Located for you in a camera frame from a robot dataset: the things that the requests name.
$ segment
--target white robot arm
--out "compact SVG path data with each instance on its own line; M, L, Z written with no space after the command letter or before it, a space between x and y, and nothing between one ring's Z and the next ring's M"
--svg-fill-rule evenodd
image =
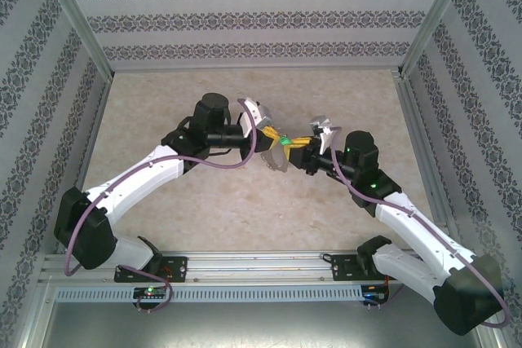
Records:
M326 117L314 117L311 127L314 136L308 144L290 149L290 163L310 175L323 170L347 185L356 204L392 228L419 257L403 252L387 238L373 238L357 250L357 261L366 275L401 281L426 298L446 326L460 335L504 308L496 261L488 255L477 257L413 205L379 169L378 149L370 133L351 132L344 149L335 151L330 144L338 128Z
M228 100L219 94L206 94L197 103L194 114L182 121L142 161L86 192L75 187L69 189L62 197L55 237L69 246L77 222L86 208L95 204L77 237L73 238L73 255L80 264L86 269L104 264L125 265L156 275L159 263L153 258L161 257L157 249L144 238L137 240L113 233L114 225L133 205L161 185L186 174L197 163L205 163L208 156L215 155L210 153L211 148L239 148L245 159L251 147L253 124L257 135L255 151L270 148L273 139L261 131L271 122L270 112L252 99L245 99L243 105L253 123L242 113L237 124L232 125Z

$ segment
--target enclosure wall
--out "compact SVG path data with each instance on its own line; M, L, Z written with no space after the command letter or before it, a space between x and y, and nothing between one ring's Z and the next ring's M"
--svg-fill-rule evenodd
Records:
M522 0L451 0L409 83L459 235L502 268L522 345Z
M396 67L434 0L77 0L116 71Z
M0 346L54 250L61 195L81 173L105 80L57 0L0 0Z

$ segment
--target purple cable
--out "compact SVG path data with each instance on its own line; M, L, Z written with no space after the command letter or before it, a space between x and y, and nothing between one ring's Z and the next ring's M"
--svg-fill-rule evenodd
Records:
M332 138L332 146L335 143L335 140L337 138L337 134L340 133L342 129L343 128L341 128L340 126L331 128L331 130L337 130L338 131L338 132L336 132L334 134L334 137ZM478 272L475 269L475 267L472 266L451 244L446 242L444 240L444 238L442 238L433 228L431 228L431 226L429 224L424 222L424 220L422 218L420 218L417 214L415 214L413 211L411 211L411 210L409 210L409 209L407 209L405 207L402 207L400 205L397 205L397 204L394 204L394 203L390 203L390 202L385 201L385 200L374 199L373 197L368 197L367 195L364 195L363 193L357 191L352 186L350 181L347 180L347 178L344 176L343 172L341 171L341 168L340 168L339 163L337 161L337 156L335 154L335 149L331 148L331 151L332 151L332 162L334 163L335 171L337 172L337 175L339 176L341 181L344 183L344 185L347 186L347 188L350 191L350 193L354 194L355 196L361 198L364 201L368 201L369 203L374 203L374 204L378 204L378 205L379 204L380 205L385 205L387 207L392 207L394 209L398 209L399 211L404 212L405 214L407 214L409 217L414 218L427 231L429 231L430 234L432 234L453 256L455 256L457 258L457 260L459 260L462 264L464 264L466 266L466 268L468 268L473 273L473 275L475 275L476 278L478 280L480 280L480 282L483 285L486 286L486 288L491 292L491 294L493 294L495 299L497 299L498 303L500 304L500 307L504 310L504 320L501 323L499 323L499 324L492 324L490 322L483 322L482 325L484 325L484 326L486 326L488 328L505 328L511 322L511 313L510 313L509 308L508 308L506 302L504 301L504 299L502 299L500 294L491 285L491 283L489 283L487 281L487 279L485 277L483 277L482 274L480 272Z
M78 233L82 229L83 223L86 221L87 216L91 213L91 211L105 198L108 197L108 194L114 190L115 187L120 185L123 181L127 180L129 177L132 177L134 174L138 173L139 171L146 169L148 167L151 167L150 165L155 165L156 163L163 162L163 161L172 161L174 159L180 159L181 161L191 161L196 162L202 165L207 165L210 167L214 167L216 169L237 169L239 167L242 167L243 165L246 165L246 163L254 156L255 153L255 146L258 141L257 133L255 132L255 120L252 116L252 113L250 113L248 107L245 104L244 99L238 99L237 102L245 109L246 115L248 116L250 120L250 124L252 125L252 131L250 132L252 135L252 143L250 146L250 151L248 152L248 155L245 157L245 159L239 163L236 163L234 165L221 165L219 163L214 162L207 162L202 159L196 158L194 156L183 156L183 155L171 155L171 156L162 156L161 158L156 158L151 161L145 162L142 165L136 166L133 170L129 171L128 173L125 173L122 175L119 179L114 181L107 189L105 189L105 192L102 192L98 197L92 201L92 203L89 204L89 206L86 208L86 210L83 212L82 216L78 220L78 223L76 224L73 234L71 235L71 239L69 240L69 245L67 247L67 253L65 254L65 263L64 263L64 273L66 276L72 276L76 273L76 271L80 268L80 264L76 265L74 269L70 270L70 263L71 258L73 257L73 249L74 244L76 242L76 239L78 237ZM140 275L146 275L147 277L153 276L150 274L147 274L143 271L138 271L135 273L139 273Z

